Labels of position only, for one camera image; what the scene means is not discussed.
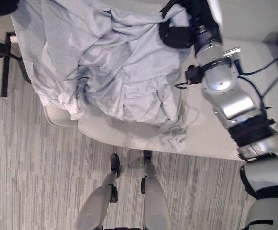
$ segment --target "robot leg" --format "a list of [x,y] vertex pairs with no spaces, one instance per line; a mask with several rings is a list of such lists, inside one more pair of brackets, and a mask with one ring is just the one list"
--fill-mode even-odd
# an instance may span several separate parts
[[172,230],[172,220],[164,192],[156,178],[151,161],[152,152],[144,151],[145,178],[141,192],[144,196],[144,230]]

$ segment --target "wrinkled sheet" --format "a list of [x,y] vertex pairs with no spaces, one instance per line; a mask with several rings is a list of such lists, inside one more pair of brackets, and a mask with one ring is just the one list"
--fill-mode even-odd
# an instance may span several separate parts
[[[167,19],[188,23],[179,5]],[[158,125],[164,144],[185,147],[181,92],[174,83],[189,50],[162,43],[160,13],[132,13],[97,0],[27,0],[20,1],[12,20],[43,106],[81,119],[90,116],[93,104],[120,120]]]

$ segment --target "gray carpet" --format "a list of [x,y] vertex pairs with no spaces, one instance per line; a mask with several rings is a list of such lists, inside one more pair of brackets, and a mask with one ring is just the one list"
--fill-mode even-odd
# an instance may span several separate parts
[[[142,227],[142,151],[94,141],[50,125],[31,85],[11,61],[8,99],[0,98],[0,230],[71,230],[80,207],[118,153],[119,202],[104,227]],[[237,230],[253,199],[239,179],[241,161],[154,153],[175,230]]]

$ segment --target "white wall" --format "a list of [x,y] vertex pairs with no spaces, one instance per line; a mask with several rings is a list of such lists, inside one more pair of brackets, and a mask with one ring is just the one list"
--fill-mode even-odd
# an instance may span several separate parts
[[219,0],[225,38],[275,41],[278,32],[278,0]]

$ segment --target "floor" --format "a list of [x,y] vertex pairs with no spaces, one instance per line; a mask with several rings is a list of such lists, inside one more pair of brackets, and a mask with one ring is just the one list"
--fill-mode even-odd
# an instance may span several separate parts
[[[120,156],[119,202],[104,227],[142,227],[142,151],[94,141],[50,125],[31,85],[11,61],[8,99],[0,98],[0,230],[71,230],[89,194]],[[158,179],[178,230],[237,230],[253,202],[241,161],[154,153]]]

